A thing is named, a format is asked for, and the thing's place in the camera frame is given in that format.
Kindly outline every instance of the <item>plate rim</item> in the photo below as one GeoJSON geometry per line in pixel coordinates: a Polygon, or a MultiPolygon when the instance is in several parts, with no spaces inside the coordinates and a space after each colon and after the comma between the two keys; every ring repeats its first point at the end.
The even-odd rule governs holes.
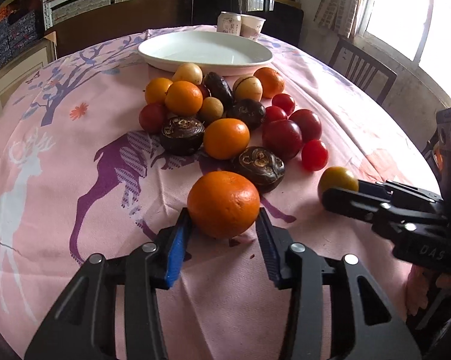
{"type": "Polygon", "coordinates": [[[241,38],[241,42],[242,41],[246,41],[246,43],[248,42],[253,42],[254,44],[260,45],[261,47],[263,47],[265,50],[267,50],[270,53],[270,58],[268,58],[267,60],[264,61],[260,61],[260,62],[250,62],[248,64],[217,64],[217,63],[208,63],[208,62],[192,62],[198,65],[202,65],[202,66],[221,66],[221,67],[227,67],[227,68],[247,68],[247,67],[253,67],[253,66],[260,66],[260,65],[264,65],[264,64],[269,64],[273,61],[274,59],[274,54],[272,51],[270,51],[266,46],[264,46],[263,44],[260,44],[258,42],[254,42],[251,39],[247,39],[247,38],[243,38],[237,35],[232,35],[232,34],[226,34],[224,32],[215,32],[215,31],[177,31],[177,32],[168,32],[166,34],[161,34],[158,36],[154,36],[153,38],[149,38],[146,39],[144,41],[142,41],[141,43],[139,43],[139,45],[137,46],[137,51],[140,55],[142,55],[143,57],[150,59],[152,61],[156,61],[156,62],[167,62],[170,64],[184,64],[187,63],[185,61],[178,61],[176,59],[165,59],[165,58],[159,58],[156,56],[152,56],[150,54],[146,54],[143,51],[141,51],[140,47],[143,43],[146,43],[149,40],[152,39],[156,39],[156,38],[160,38],[161,36],[165,36],[165,35],[171,35],[171,34],[181,34],[181,33],[187,33],[187,32],[203,32],[203,33],[216,33],[216,34],[222,34],[222,35],[227,35],[227,36],[234,36],[234,37],[238,37],[241,38]]]}

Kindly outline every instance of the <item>white cup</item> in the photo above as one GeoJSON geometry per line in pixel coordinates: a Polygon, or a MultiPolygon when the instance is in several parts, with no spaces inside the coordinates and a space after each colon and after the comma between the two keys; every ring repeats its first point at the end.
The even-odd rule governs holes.
{"type": "Polygon", "coordinates": [[[217,32],[239,35],[242,18],[238,13],[221,12],[217,18],[217,32]]]}
{"type": "Polygon", "coordinates": [[[242,24],[240,27],[240,35],[244,38],[256,41],[262,31],[265,19],[252,15],[240,15],[242,24]]]}

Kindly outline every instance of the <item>pink tablecloth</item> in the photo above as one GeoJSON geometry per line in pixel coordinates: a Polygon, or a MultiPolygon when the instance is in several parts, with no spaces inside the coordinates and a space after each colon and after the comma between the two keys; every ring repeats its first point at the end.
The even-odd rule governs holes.
{"type": "MultiPolygon", "coordinates": [[[[24,82],[6,105],[0,118],[0,332],[20,356],[78,261],[93,252],[128,254],[153,238],[175,223],[202,173],[217,167],[202,153],[165,154],[138,123],[148,81],[170,76],[141,60],[138,43],[198,30],[214,29],[151,30],[61,58],[24,82]]],[[[438,192],[417,149],[373,100],[304,52],[264,35],[259,42],[273,51],[273,66],[298,107],[320,116],[330,166],[438,192]]],[[[260,132],[253,133],[251,144],[260,142],[260,132]]],[[[316,193],[320,176],[304,172],[298,157],[288,163],[284,182],[262,200],[273,223],[324,256],[356,254],[405,316],[410,266],[393,259],[390,244],[369,225],[325,212],[316,193]]],[[[181,277],[159,292],[171,360],[277,359],[289,292],[268,280],[254,229],[238,241],[194,234],[181,277]]],[[[123,358],[123,328],[116,330],[123,358]]]]}

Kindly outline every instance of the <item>window frame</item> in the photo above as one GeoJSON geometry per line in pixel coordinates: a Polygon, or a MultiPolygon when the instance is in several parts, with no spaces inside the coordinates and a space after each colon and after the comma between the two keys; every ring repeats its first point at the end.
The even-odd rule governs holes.
{"type": "Polygon", "coordinates": [[[434,0],[429,0],[429,9],[427,11],[427,18],[426,22],[424,24],[424,31],[422,33],[422,38],[420,40],[419,46],[417,48],[416,55],[414,57],[414,60],[411,61],[409,58],[407,58],[405,55],[403,55],[401,52],[390,46],[389,44],[385,43],[383,40],[379,39],[378,37],[372,35],[370,32],[367,32],[367,27],[369,25],[370,17],[372,15],[372,10],[374,7],[374,1],[375,0],[366,0],[365,4],[365,10],[364,15],[362,17],[361,23],[359,25],[357,34],[355,38],[359,38],[363,42],[366,42],[373,47],[376,47],[377,49],[385,52],[388,56],[390,56],[392,59],[397,61],[399,64],[401,64],[405,69],[407,69],[409,72],[411,72],[415,77],[417,77],[434,95],[436,95],[440,100],[446,103],[447,106],[451,107],[451,98],[450,96],[445,92],[445,90],[442,89],[438,83],[429,75],[427,74],[424,69],[419,67],[419,62],[422,57],[422,53],[424,51],[427,37],[429,35],[430,25],[432,23],[432,12],[434,9],[434,0]]]}

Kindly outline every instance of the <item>purple deer print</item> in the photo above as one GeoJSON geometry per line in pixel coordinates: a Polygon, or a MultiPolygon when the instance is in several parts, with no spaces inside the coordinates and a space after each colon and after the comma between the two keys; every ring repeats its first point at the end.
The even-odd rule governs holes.
{"type": "MultiPolygon", "coordinates": [[[[97,151],[94,156],[94,161],[98,160],[97,181],[85,195],[77,200],[76,219],[69,240],[70,254],[79,264],[83,263],[84,259],[79,254],[77,241],[85,215],[94,202],[107,195],[119,184],[124,184],[121,206],[129,210],[129,216],[149,239],[155,238],[156,234],[147,226],[145,219],[136,217],[141,208],[134,205],[141,194],[139,181],[147,176],[145,152],[152,160],[151,168],[161,159],[165,160],[161,167],[163,170],[184,167],[196,161],[199,163],[202,174],[227,167],[227,162],[212,159],[200,150],[188,157],[178,157],[164,151],[157,154],[159,150],[162,149],[157,137],[150,137],[144,131],[131,131],[97,151]]],[[[264,197],[261,198],[261,203],[274,218],[282,219],[286,223],[296,220],[294,216],[286,215],[278,210],[264,197]]]]}

